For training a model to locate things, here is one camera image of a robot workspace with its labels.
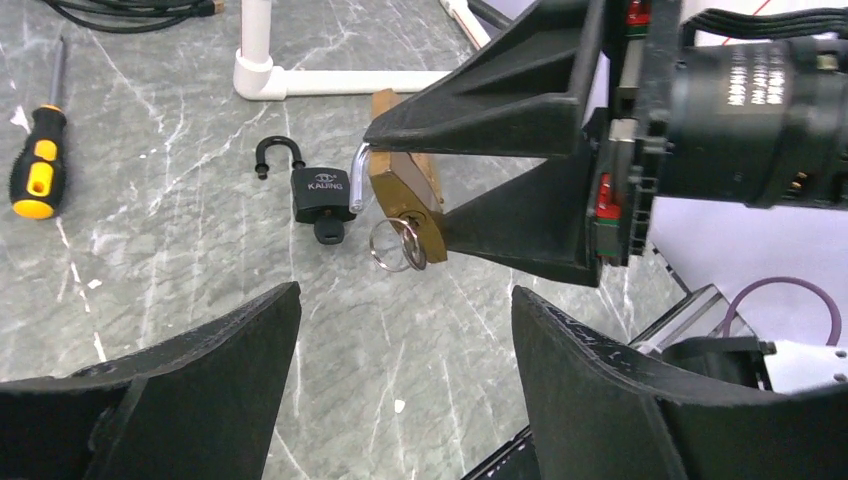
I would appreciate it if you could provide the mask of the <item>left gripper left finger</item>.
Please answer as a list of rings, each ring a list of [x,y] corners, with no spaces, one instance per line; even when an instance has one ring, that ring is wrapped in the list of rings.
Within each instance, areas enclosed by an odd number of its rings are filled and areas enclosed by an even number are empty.
[[[302,314],[275,286],[156,345],[1,386],[5,479],[259,479]]]

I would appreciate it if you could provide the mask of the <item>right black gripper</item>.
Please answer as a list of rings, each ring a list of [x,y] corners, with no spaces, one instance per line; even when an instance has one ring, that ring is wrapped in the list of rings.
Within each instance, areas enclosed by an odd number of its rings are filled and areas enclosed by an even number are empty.
[[[643,252],[657,198],[843,210],[847,10],[629,1],[590,203],[595,256]]]

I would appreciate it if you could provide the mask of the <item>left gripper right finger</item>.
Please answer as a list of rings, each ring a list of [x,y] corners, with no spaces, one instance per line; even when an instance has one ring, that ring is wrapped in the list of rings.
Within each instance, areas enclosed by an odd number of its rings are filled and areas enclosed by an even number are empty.
[[[795,394],[648,357],[532,290],[512,336],[544,479],[843,479],[847,388]]]

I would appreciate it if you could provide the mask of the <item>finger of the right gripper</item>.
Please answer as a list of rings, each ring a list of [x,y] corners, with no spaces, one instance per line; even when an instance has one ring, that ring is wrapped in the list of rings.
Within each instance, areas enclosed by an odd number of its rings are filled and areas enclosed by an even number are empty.
[[[545,158],[578,142],[604,1],[537,1],[441,80],[376,117],[375,150]]]
[[[579,141],[568,157],[548,159],[446,214],[447,250],[547,280],[596,287],[589,210],[598,140]]]

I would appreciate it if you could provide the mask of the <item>brass padlock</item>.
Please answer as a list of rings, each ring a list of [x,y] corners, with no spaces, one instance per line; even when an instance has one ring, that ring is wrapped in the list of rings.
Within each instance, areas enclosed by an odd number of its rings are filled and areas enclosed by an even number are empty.
[[[370,185],[385,218],[414,220],[423,241],[428,265],[448,259],[441,227],[445,217],[440,180],[431,157],[423,153],[379,150],[362,142],[350,169],[350,210],[365,207],[365,186]]]

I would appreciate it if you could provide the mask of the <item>black padlock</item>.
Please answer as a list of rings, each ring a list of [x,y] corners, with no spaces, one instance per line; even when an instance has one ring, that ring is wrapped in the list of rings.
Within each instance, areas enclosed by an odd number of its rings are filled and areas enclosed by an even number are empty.
[[[336,168],[308,167],[299,145],[289,137],[269,136],[257,144],[254,170],[260,180],[268,178],[270,167],[266,160],[266,150],[272,146],[284,146],[291,154],[290,184],[296,222],[314,224],[323,217],[349,222],[356,218],[356,214],[350,210],[348,173]]]

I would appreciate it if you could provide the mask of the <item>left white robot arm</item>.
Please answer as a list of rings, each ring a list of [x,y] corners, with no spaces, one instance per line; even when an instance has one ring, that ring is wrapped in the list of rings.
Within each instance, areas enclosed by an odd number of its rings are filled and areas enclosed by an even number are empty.
[[[300,287],[64,378],[1,386],[5,479],[258,479],[294,356]],[[843,350],[695,337],[659,355],[617,342],[535,292],[512,293],[529,424],[474,479],[843,479]]]

